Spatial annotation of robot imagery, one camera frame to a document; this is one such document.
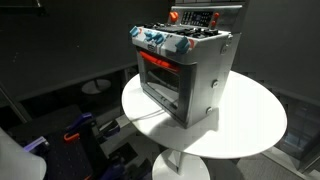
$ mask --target white round table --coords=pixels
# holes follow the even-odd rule
[[[143,93],[139,75],[126,85],[122,106],[141,133],[170,148],[156,159],[154,180],[210,179],[199,157],[232,159],[258,154],[276,144],[287,127],[278,99],[262,85],[232,71],[219,110],[188,129]]]

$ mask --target stovetop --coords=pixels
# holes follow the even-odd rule
[[[163,31],[163,32],[168,32],[173,34],[179,34],[182,36],[188,36],[188,37],[193,37],[198,39],[212,37],[219,34],[219,31],[217,29],[210,30],[210,29],[205,29],[200,27],[195,28],[195,27],[179,26],[179,25],[177,26],[177,25],[161,24],[161,23],[145,24],[144,28],[154,29],[157,31]]]

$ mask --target oven handle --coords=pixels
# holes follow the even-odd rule
[[[140,55],[142,56],[143,59],[151,62],[152,64],[154,65],[157,65],[157,66],[160,66],[164,69],[167,69],[167,70],[170,70],[170,71],[173,71],[173,72],[179,72],[179,68],[177,66],[174,66],[166,61],[162,61],[160,59],[157,59],[143,51],[139,51]]]

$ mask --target oven window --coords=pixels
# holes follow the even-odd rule
[[[168,100],[172,107],[178,108],[179,76],[149,61],[144,61],[146,67],[146,83],[154,91]]]

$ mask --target toy kitchen stove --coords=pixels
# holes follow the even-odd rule
[[[245,2],[173,6],[166,24],[134,27],[143,91],[184,128],[218,108],[240,39]]]

